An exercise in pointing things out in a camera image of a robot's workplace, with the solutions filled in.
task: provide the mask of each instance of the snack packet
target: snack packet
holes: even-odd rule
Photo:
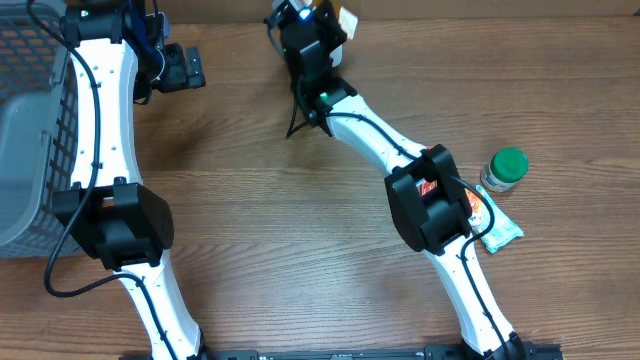
[[[431,191],[438,186],[437,182],[428,182],[422,180],[416,184],[421,196]],[[501,247],[507,245],[511,240],[524,236],[524,232],[515,222],[507,217],[507,215],[498,208],[487,191],[481,186],[476,185],[476,190],[484,196],[493,209],[494,216],[496,217],[493,229],[482,237],[482,242],[485,244],[490,253],[495,254]],[[484,206],[482,201],[478,199],[471,191],[465,189],[469,203],[471,204],[472,215],[469,218],[469,225],[476,234],[484,231],[489,226],[489,211]]]
[[[491,229],[487,235],[482,237],[482,242],[487,246],[489,252],[495,254],[501,247],[511,242],[511,240],[524,236],[524,232],[518,225],[516,225],[515,222],[513,222],[513,220],[509,219],[509,217],[502,212],[500,208],[498,208],[498,205],[496,205],[482,185],[476,185],[476,190],[478,190],[478,192],[489,202],[493,209],[494,216],[496,217],[493,229]],[[480,217],[479,221],[476,219],[474,224],[471,223],[471,219],[469,219],[471,228],[476,234],[481,233],[487,228],[487,226],[489,226],[489,211],[482,202],[480,202],[480,209],[481,210],[478,214]]]

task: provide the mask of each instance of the blue light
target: blue light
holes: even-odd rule
[[[300,12],[298,13],[298,15],[300,16],[300,20],[302,21],[307,20],[307,18],[309,18],[309,15],[311,15],[311,8],[306,7],[306,8],[300,9]]]

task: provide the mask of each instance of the black bracket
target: black bracket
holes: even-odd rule
[[[53,194],[53,211],[67,226],[86,189],[77,187]],[[107,270],[149,263],[157,266],[162,251],[173,244],[173,218],[169,204],[144,186],[125,184],[94,188],[71,236]]]
[[[451,153],[436,145],[385,178],[393,223],[414,251],[442,254],[449,241],[471,233],[471,205],[452,176],[460,178]],[[421,180],[437,181],[437,186],[422,196],[416,185]]]
[[[309,124],[321,126],[330,135],[324,113],[346,96],[357,94],[335,74],[331,59],[331,52],[347,40],[347,34],[330,1],[316,7],[307,19],[300,19],[287,3],[283,2],[284,7],[276,9],[271,18],[280,20],[277,25],[282,30],[280,41],[291,76],[291,91]],[[270,20],[265,22],[274,26]]]

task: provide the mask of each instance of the white label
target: white label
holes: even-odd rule
[[[491,165],[487,164],[482,168],[480,173],[480,181],[489,190],[495,192],[505,192],[513,187],[516,183],[506,183],[498,180],[491,172]]]

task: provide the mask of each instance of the wood grain surface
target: wood grain surface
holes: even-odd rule
[[[361,20],[631,16],[637,0],[334,0]],[[262,22],[271,0],[158,0],[175,24]]]
[[[320,129],[284,135],[289,77],[265,29],[175,26],[207,87],[135,111],[145,185],[172,207],[184,299],[216,350],[403,348],[460,340],[434,269],[397,235],[382,178]],[[495,200],[524,229],[495,255],[493,293],[520,335],[567,359],[640,357],[640,22],[634,18],[365,22],[343,76],[463,178],[504,146],[530,173]],[[45,260],[0,262],[0,359],[148,351],[128,295],[42,286]],[[106,275],[65,258],[55,285]]]

